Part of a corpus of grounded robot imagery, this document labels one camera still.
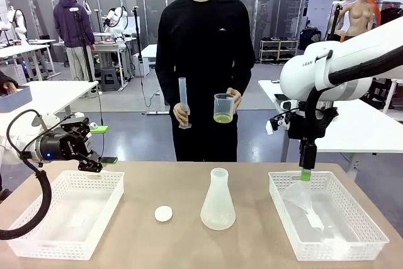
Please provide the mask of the person's left hand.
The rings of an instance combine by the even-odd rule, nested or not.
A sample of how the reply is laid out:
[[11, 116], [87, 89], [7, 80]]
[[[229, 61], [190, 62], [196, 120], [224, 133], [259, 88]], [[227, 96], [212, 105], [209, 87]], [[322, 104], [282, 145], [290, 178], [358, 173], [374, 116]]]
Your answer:
[[227, 94], [231, 95], [234, 99], [234, 112], [238, 109], [239, 105], [241, 104], [242, 101], [242, 94], [234, 89], [234, 88], [228, 88], [227, 89]]

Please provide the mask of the person's right hand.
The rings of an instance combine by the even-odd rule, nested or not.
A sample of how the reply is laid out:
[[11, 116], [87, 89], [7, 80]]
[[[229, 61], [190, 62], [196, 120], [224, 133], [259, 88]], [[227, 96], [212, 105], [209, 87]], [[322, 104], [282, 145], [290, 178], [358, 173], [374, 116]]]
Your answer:
[[181, 126], [188, 125], [190, 109], [185, 107], [182, 103], [177, 103], [173, 108], [174, 116]]

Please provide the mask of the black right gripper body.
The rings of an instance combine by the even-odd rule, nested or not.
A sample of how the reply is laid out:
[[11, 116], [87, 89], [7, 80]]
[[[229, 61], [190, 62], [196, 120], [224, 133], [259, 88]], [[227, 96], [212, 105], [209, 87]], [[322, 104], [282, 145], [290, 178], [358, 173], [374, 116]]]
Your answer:
[[337, 107], [325, 110], [316, 109], [313, 118], [306, 118], [293, 113], [289, 123], [288, 137], [298, 140], [323, 138], [326, 134], [326, 129], [337, 116]]

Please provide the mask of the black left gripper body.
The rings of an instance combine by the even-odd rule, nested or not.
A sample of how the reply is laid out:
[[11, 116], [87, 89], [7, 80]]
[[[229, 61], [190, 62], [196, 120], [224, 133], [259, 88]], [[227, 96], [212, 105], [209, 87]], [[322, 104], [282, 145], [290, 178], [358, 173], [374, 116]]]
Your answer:
[[73, 127], [69, 131], [58, 127], [43, 134], [34, 143], [34, 162], [84, 161], [93, 160], [87, 127]]

